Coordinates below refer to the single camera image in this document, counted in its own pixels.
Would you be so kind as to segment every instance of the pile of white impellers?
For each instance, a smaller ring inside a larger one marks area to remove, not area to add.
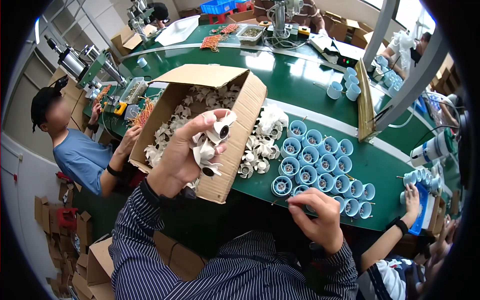
[[[250,178],[254,170],[259,174],[268,172],[268,160],[277,159],[280,155],[280,149],[274,142],[282,136],[283,128],[288,126],[288,116],[276,104],[267,104],[262,108],[237,171],[242,178]]]
[[[175,130],[183,127],[189,121],[188,117],[192,115],[192,112],[188,107],[190,104],[192,104],[194,101],[202,102],[203,100],[205,100],[205,103],[207,105],[206,110],[212,110],[216,108],[231,109],[235,104],[235,100],[238,97],[238,94],[240,92],[240,87],[236,85],[232,85],[229,89],[227,86],[223,86],[218,90],[215,90],[213,88],[193,85],[192,87],[190,87],[190,91],[192,93],[190,95],[187,95],[183,100],[182,104],[178,105],[175,108],[174,114],[171,116],[170,120],[167,123],[162,123],[162,126],[160,126],[160,128],[155,132],[155,145],[149,145],[147,148],[144,149],[144,151],[146,152],[145,156],[147,158],[148,164],[153,168],[156,167],[160,162],[160,159],[162,158],[162,155],[163,155],[163,151],[167,147],[168,141],[170,140],[172,135],[175,133]],[[225,118],[221,119],[219,122],[216,122],[215,124],[222,123],[222,122],[223,123],[229,122],[231,119],[233,119],[231,121],[231,123],[233,123],[236,120],[236,115],[230,114]],[[201,141],[203,143],[205,143],[206,141],[207,142],[211,141],[214,145],[218,145],[218,143],[220,143],[220,142],[216,143],[218,139],[216,139],[214,132],[205,132],[204,137],[198,138],[197,142],[198,141]],[[199,147],[199,146],[203,146],[203,144],[197,145],[197,143],[195,143],[195,145],[192,145],[192,146]],[[211,149],[208,148],[207,145],[205,145],[203,149],[204,150],[202,151],[202,154],[211,153]],[[213,174],[219,174],[218,172],[219,165],[217,164],[209,165],[208,159],[206,160],[201,159],[201,161],[202,162],[197,162],[197,164],[200,166],[200,168],[204,173],[207,172],[208,174],[212,174],[211,172],[209,172],[209,170],[207,170],[207,169],[211,169]],[[190,188],[195,190],[199,181],[200,181],[199,179],[196,179],[188,183],[187,185]]]

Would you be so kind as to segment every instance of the blue plastic crate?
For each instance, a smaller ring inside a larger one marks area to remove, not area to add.
[[[200,4],[202,12],[208,14],[223,14],[236,8],[235,0],[212,0]]]
[[[418,182],[415,184],[415,186],[419,190],[420,205],[422,206],[422,210],[420,216],[417,217],[417,220],[415,220],[415,223],[413,223],[408,232],[414,235],[419,235],[421,231],[421,225],[423,224],[423,219],[425,218],[425,210],[427,209],[428,192],[423,185]]]

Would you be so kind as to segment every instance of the man in blue t-shirt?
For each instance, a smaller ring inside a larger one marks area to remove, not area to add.
[[[53,142],[53,156],[60,170],[81,186],[97,195],[107,197],[117,184],[117,176],[123,169],[142,128],[128,129],[119,146],[104,146],[92,140],[92,129],[98,126],[101,106],[92,108],[92,117],[85,132],[67,128],[72,112],[67,107],[60,90],[66,85],[43,87],[32,100],[31,117],[33,132],[38,126],[47,132]]]

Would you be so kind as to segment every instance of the striped shirt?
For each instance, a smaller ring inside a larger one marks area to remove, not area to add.
[[[184,282],[158,254],[153,233],[162,230],[162,208],[146,180],[120,211],[108,251],[115,299],[354,299],[358,285],[351,251],[344,242],[335,255],[316,260],[324,296],[307,288],[291,253],[276,253],[270,233],[251,231],[223,245],[196,280]]]
[[[275,3],[271,0],[255,0],[253,5],[253,15],[255,17],[267,16],[267,10],[272,8]],[[318,24],[323,18],[318,12],[317,6],[313,0],[304,0],[303,7],[300,9],[300,13],[293,16],[292,20],[285,19],[286,23],[297,23],[300,26],[309,26],[311,19],[314,24]]]

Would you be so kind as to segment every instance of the blue t-shirt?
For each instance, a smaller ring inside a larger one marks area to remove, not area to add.
[[[65,140],[53,148],[53,157],[60,170],[97,195],[102,194],[100,175],[112,155],[110,145],[105,147],[77,129],[68,129]]]
[[[359,291],[357,300],[405,300],[407,285],[405,271],[415,268],[415,262],[409,258],[393,255],[372,265],[357,279]],[[415,284],[425,281],[413,272]]]

